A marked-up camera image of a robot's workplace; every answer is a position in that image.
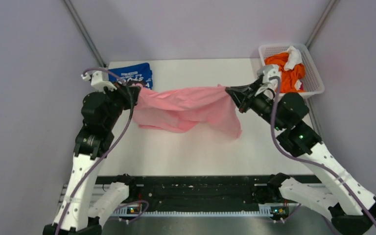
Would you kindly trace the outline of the pink t-shirt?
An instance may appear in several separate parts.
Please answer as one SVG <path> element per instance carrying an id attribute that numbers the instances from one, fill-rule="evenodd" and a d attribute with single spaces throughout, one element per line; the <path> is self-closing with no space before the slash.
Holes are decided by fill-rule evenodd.
<path id="1" fill-rule="evenodd" d="M 140 128 L 185 133 L 200 123 L 239 138 L 242 129 L 236 105 L 225 87 L 193 87 L 156 92 L 143 88 L 133 121 Z"/>

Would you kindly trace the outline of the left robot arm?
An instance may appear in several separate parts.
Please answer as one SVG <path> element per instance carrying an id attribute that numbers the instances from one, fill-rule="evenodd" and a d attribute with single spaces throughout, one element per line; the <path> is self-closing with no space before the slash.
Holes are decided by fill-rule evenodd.
<path id="1" fill-rule="evenodd" d="M 115 84 L 84 97 L 81 114 L 83 126 L 75 138 L 72 170 L 67 190 L 54 221 L 45 225 L 45 235 L 99 235 L 104 224 L 122 202 L 137 197 L 134 178 L 117 176 L 113 184 L 94 203 L 93 189 L 107 155 L 122 138 L 115 138 L 113 128 L 124 110 L 130 110 L 125 128 L 132 119 L 141 87 Z"/>

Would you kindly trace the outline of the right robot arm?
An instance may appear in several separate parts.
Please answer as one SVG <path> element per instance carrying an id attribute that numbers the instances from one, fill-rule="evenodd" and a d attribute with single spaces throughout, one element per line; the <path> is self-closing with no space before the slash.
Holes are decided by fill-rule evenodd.
<path id="1" fill-rule="evenodd" d="M 227 87 L 226 93 L 241 113 L 249 110 L 270 124 L 272 141 L 285 157 L 305 165 L 327 188 L 323 192 L 283 173 L 268 182 L 274 202 L 291 200 L 328 221 L 343 235 L 363 235 L 376 228 L 376 194 L 364 188 L 330 153 L 322 138 L 303 121 L 309 108 L 298 93 L 269 98 L 267 84 Z"/>

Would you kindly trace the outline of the folded blue graphic t-shirt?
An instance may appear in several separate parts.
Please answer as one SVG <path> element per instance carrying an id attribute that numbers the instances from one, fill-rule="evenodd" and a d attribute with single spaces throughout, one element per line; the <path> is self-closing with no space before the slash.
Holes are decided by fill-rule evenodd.
<path id="1" fill-rule="evenodd" d="M 147 89 L 153 88 L 153 72 L 149 63 L 109 69 L 109 71 L 116 74 L 128 85 L 140 84 Z"/>

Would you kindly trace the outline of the orange t-shirt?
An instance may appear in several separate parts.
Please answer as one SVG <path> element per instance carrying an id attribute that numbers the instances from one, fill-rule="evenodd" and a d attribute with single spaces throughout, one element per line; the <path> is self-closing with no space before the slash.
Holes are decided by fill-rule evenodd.
<path id="1" fill-rule="evenodd" d="M 302 79 L 306 75 L 305 66 L 302 63 L 298 63 L 291 70 L 286 70 L 286 63 L 289 59 L 289 53 L 282 52 L 273 56 L 270 56 L 264 60 L 266 65 L 274 64 L 279 66 L 281 76 L 281 93 L 288 92 L 305 92 Z"/>

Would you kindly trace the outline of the white t-shirt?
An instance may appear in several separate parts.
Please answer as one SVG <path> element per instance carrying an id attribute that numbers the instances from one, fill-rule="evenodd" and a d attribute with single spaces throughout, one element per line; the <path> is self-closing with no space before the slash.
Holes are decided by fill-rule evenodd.
<path id="1" fill-rule="evenodd" d="M 283 69 L 285 71 L 294 70 L 294 68 L 303 62 L 301 52 L 294 46 L 290 46 L 285 52 L 288 53 L 288 59 Z"/>

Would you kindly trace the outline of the white plastic basket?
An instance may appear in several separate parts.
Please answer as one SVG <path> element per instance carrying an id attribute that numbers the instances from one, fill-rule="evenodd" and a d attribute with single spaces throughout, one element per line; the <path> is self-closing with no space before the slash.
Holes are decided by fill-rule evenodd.
<path id="1" fill-rule="evenodd" d="M 299 93 L 303 98 L 310 97 L 314 94 L 321 94 L 324 92 L 325 87 L 322 79 L 316 69 L 314 61 L 307 49 L 303 44 L 268 44 L 261 45 L 258 48 L 262 65 L 265 66 L 264 60 L 270 56 L 285 52 L 290 46 L 294 46 L 302 54 L 302 64 L 305 66 L 305 77 L 302 79 L 305 92 Z"/>

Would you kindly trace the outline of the aluminium frame rail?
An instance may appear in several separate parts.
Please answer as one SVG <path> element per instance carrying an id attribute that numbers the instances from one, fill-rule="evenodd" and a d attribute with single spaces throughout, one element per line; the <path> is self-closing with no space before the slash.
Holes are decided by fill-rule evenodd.
<path id="1" fill-rule="evenodd" d="M 84 40 L 84 43 L 86 44 L 87 48 L 91 52 L 93 58 L 96 60 L 97 64 L 101 67 L 106 67 L 105 61 L 103 60 L 100 52 L 96 48 L 96 45 L 93 42 L 89 32 L 87 31 L 85 24 L 81 20 L 81 17 L 79 16 L 77 10 L 75 9 L 73 2 L 71 0 L 61 0 L 61 2 L 63 3 L 66 10 L 68 11 L 68 14 L 70 15 L 79 34 L 81 35 L 82 39 Z"/>

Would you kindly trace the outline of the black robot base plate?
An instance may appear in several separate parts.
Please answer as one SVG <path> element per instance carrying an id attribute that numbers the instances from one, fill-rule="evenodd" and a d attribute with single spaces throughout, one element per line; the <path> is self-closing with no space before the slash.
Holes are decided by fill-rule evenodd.
<path id="1" fill-rule="evenodd" d="M 282 223 L 299 208 L 270 194 L 268 176 L 138 176 L 113 216 L 266 217 Z"/>

